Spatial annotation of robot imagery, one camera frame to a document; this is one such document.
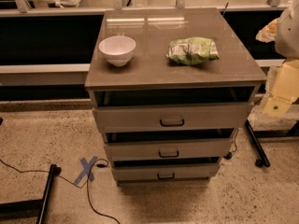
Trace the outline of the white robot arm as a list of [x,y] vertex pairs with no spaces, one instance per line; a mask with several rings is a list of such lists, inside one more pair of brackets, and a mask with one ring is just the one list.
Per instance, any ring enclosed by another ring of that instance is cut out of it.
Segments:
[[299,0],[291,0],[279,18],[256,35],[258,41],[275,42],[275,51],[285,58],[268,74],[263,112],[271,118],[283,116],[299,98]]

